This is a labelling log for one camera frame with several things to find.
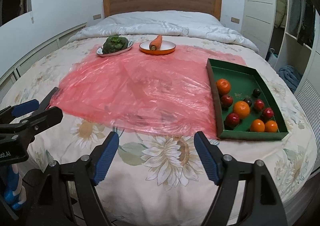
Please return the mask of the carrot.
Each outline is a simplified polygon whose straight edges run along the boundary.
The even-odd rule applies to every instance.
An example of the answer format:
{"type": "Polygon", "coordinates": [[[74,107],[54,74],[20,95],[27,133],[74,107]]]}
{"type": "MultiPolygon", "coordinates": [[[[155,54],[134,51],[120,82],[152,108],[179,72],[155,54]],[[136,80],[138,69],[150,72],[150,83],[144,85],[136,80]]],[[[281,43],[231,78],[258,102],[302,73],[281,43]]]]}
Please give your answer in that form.
{"type": "Polygon", "coordinates": [[[150,42],[149,50],[151,51],[160,50],[162,45],[162,40],[163,40],[162,36],[158,35],[153,41],[150,42]]]}

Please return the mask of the red apple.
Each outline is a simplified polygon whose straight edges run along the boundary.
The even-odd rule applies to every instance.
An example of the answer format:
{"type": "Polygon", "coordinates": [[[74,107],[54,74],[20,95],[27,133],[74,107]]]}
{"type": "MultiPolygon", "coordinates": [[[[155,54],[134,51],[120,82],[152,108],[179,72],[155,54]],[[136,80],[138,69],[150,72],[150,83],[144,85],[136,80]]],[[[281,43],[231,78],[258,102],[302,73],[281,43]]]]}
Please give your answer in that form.
{"type": "Polygon", "coordinates": [[[228,109],[233,104],[233,97],[230,95],[223,95],[220,97],[221,108],[228,109]]]}

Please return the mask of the wooden headboard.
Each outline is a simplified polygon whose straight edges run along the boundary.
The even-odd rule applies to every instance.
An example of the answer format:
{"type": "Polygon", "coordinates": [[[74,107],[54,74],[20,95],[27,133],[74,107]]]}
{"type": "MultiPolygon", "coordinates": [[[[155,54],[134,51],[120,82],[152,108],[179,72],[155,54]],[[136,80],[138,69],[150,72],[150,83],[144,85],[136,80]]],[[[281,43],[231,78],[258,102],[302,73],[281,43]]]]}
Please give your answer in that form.
{"type": "Polygon", "coordinates": [[[222,0],[103,0],[104,17],[137,11],[200,12],[221,19],[222,0]]]}

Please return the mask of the orange bowl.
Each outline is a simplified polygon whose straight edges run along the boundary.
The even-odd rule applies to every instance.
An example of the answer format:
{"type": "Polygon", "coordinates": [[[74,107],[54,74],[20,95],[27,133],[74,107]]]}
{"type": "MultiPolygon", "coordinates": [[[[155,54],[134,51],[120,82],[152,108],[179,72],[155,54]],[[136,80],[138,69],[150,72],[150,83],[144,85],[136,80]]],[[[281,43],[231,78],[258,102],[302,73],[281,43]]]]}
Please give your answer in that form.
{"type": "Polygon", "coordinates": [[[175,43],[170,41],[165,41],[165,40],[162,41],[161,47],[159,47],[156,50],[150,50],[149,45],[150,45],[150,41],[143,42],[139,45],[139,50],[145,54],[162,56],[162,55],[171,54],[176,49],[175,43]]]}

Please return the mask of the green leafy vegetable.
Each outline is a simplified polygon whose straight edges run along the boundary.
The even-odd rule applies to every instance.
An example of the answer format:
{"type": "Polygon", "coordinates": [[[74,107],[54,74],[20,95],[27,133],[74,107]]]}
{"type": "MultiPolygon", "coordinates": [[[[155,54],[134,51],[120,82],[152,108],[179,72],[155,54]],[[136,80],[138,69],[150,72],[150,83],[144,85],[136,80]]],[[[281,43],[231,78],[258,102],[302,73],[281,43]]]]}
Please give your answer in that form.
{"type": "Polygon", "coordinates": [[[125,37],[119,37],[119,36],[110,36],[106,39],[106,41],[103,44],[103,47],[111,46],[111,47],[122,47],[124,43],[127,43],[128,39],[125,37]]]}

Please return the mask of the white plate with greens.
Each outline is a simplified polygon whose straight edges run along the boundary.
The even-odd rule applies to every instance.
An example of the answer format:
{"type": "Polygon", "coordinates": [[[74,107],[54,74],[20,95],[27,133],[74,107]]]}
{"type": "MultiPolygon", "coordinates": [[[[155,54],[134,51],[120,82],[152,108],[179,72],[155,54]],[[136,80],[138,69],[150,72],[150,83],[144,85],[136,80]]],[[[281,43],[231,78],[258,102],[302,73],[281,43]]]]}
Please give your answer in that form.
{"type": "Polygon", "coordinates": [[[96,55],[100,57],[109,57],[109,56],[117,56],[119,54],[125,53],[133,47],[133,41],[128,41],[124,43],[122,47],[98,47],[96,50],[96,55]]]}

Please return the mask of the dark plum back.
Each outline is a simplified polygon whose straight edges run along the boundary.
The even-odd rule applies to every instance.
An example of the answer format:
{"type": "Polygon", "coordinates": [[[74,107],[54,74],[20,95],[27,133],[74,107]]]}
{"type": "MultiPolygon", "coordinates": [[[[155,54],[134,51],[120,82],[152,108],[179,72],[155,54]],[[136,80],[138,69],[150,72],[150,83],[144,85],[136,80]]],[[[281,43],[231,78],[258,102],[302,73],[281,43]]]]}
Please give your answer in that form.
{"type": "Polygon", "coordinates": [[[258,98],[260,95],[261,95],[261,90],[259,88],[256,88],[256,89],[253,90],[252,96],[254,98],[258,98]]]}

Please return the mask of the white wardrobe shelving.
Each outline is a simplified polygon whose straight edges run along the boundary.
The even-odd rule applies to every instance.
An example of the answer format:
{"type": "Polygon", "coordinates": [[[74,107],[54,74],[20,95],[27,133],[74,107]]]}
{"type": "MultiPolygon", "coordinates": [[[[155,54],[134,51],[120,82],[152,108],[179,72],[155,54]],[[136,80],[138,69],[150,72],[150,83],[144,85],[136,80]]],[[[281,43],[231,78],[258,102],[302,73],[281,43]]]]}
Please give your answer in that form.
{"type": "Polygon", "coordinates": [[[266,60],[272,47],[278,55],[273,69],[291,65],[301,75],[297,96],[309,73],[316,52],[319,15],[310,0],[245,0],[241,33],[266,60]]]}

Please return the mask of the white duvet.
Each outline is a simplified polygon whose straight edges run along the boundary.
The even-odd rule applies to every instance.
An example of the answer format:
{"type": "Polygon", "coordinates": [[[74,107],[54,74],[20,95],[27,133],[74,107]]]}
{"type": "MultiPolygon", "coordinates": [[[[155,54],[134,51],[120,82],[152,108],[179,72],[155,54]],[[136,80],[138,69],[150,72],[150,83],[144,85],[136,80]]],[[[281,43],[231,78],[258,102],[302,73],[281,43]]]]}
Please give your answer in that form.
{"type": "Polygon", "coordinates": [[[224,27],[214,16],[186,11],[138,11],[109,16],[85,27],[67,41],[115,35],[153,34],[180,36],[234,44],[259,52],[258,47],[238,31],[224,27]]]}

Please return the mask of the floral bed sheet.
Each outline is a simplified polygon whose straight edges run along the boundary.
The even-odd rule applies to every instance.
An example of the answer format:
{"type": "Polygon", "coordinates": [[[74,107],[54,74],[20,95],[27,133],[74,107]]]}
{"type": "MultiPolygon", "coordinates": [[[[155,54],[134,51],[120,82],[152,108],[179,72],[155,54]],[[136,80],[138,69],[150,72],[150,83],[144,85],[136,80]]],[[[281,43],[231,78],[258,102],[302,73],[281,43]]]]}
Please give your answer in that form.
{"type": "MultiPolygon", "coordinates": [[[[224,153],[243,162],[263,160],[282,201],[293,208],[292,220],[303,207],[299,201],[317,156],[315,136],[307,116],[274,69],[253,50],[199,38],[170,37],[176,45],[188,45],[208,58],[241,58],[255,68],[276,100],[288,135],[280,141],[227,141],[210,138],[224,153]]],[[[68,43],[36,62],[17,80],[1,101],[1,107],[31,99],[41,101],[58,86],[73,64],[91,54],[104,38],[68,43]]],[[[77,160],[102,143],[111,128],[65,114],[61,123],[39,134],[29,146],[29,159],[20,165],[25,173],[45,169],[52,159],[60,163],[77,160]]],[[[154,136],[115,127],[120,143],[106,179],[97,193],[109,216],[135,225],[200,225],[216,185],[206,176],[194,147],[193,136],[154,136]]]]}

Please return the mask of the orange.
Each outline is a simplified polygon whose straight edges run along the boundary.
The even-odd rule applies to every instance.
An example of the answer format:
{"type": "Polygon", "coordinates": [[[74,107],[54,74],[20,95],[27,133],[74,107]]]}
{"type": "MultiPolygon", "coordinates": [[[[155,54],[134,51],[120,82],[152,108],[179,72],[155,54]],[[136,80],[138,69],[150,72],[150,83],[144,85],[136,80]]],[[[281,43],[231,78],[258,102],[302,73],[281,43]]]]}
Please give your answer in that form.
{"type": "Polygon", "coordinates": [[[236,113],[240,119],[245,119],[249,116],[251,109],[244,101],[238,101],[233,105],[233,112],[236,113]]]}
{"type": "Polygon", "coordinates": [[[265,132],[276,133],[278,131],[278,125],[274,120],[269,120],[265,123],[265,132]]]}
{"type": "Polygon", "coordinates": [[[264,132],[265,131],[265,123],[260,119],[255,119],[250,127],[250,132],[264,132]]]}
{"type": "Polygon", "coordinates": [[[219,95],[227,95],[231,91],[231,84],[226,79],[219,79],[216,81],[216,87],[219,95]]]}

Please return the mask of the pink plastic sheet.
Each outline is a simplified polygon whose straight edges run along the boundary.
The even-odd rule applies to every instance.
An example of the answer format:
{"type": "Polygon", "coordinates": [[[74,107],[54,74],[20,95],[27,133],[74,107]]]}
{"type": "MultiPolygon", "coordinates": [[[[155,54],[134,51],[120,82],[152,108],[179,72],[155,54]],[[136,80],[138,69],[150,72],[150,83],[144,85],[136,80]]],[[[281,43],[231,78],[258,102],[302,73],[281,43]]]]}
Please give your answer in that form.
{"type": "Polygon", "coordinates": [[[180,45],[164,56],[138,44],[111,57],[92,49],[61,80],[50,103],[63,112],[103,125],[168,136],[197,131],[216,136],[208,59],[244,65],[231,53],[180,45]]]}

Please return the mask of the dark plum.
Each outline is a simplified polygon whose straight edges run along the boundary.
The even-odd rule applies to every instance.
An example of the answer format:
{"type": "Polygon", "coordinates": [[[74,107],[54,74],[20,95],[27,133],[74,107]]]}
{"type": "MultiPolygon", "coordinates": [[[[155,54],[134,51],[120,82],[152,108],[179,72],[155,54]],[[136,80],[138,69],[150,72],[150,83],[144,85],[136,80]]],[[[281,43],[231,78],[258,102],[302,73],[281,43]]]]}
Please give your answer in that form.
{"type": "Polygon", "coordinates": [[[258,98],[260,95],[261,95],[261,90],[259,88],[256,88],[256,89],[253,90],[252,96],[254,98],[258,98]]]}
{"type": "Polygon", "coordinates": [[[252,106],[252,101],[251,101],[250,98],[245,98],[243,101],[244,101],[249,107],[252,106]]]}

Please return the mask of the blue towel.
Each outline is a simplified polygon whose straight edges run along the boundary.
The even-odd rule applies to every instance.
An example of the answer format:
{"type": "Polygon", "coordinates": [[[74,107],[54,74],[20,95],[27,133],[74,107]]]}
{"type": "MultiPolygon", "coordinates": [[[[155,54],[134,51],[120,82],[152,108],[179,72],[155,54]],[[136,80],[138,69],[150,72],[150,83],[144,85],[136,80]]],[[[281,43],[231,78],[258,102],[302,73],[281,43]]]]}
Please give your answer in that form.
{"type": "Polygon", "coordinates": [[[302,75],[291,65],[282,66],[278,71],[278,75],[285,82],[285,84],[287,84],[287,87],[290,89],[290,91],[295,93],[301,81],[302,75]]]}

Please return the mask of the green tray box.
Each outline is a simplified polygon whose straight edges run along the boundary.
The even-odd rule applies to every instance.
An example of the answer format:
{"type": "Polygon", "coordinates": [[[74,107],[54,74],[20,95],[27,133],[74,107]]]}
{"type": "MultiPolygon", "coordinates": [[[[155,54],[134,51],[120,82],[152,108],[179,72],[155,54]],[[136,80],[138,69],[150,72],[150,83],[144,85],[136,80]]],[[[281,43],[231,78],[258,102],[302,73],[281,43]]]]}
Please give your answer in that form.
{"type": "Polygon", "coordinates": [[[207,72],[218,138],[276,141],[288,135],[279,106],[256,69],[208,59],[207,72]]]}

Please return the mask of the white plastic bag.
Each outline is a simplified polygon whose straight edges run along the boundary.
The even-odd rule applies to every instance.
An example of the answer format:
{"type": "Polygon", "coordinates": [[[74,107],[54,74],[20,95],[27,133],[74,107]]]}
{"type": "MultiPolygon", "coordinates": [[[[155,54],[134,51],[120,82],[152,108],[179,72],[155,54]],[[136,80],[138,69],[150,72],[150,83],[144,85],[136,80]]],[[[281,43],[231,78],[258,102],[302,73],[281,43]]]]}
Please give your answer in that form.
{"type": "Polygon", "coordinates": [[[271,47],[268,50],[266,60],[270,64],[271,67],[274,67],[277,62],[277,59],[278,59],[278,55],[275,53],[275,49],[271,47]]]}

